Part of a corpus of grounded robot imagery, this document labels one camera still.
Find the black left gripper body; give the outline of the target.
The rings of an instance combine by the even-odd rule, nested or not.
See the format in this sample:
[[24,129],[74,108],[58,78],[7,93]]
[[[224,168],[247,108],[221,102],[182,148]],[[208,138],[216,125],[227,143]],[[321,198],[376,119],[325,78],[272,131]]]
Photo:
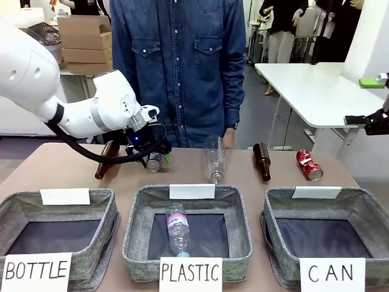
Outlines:
[[133,130],[127,130],[126,135],[129,144],[126,146],[125,151],[127,155],[133,155],[134,152],[141,152],[149,149],[151,145],[154,145],[159,136],[162,136],[162,142],[147,156],[144,156],[147,168],[160,168],[162,164],[162,158],[164,157],[164,151],[172,149],[171,143],[166,138],[166,128],[162,123],[148,123],[141,130],[134,132]]

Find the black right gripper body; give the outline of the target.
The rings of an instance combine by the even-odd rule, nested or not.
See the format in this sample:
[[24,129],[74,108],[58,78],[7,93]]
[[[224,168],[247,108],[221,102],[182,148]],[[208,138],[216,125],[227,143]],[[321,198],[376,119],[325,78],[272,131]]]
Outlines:
[[367,136],[389,135],[388,111],[379,109],[365,117],[364,130]]

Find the person's left hand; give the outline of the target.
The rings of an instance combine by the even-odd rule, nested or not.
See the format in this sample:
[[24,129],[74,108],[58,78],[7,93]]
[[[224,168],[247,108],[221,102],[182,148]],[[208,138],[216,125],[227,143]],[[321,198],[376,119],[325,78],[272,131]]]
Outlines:
[[223,143],[225,149],[235,149],[235,131],[236,125],[229,125],[223,136]]

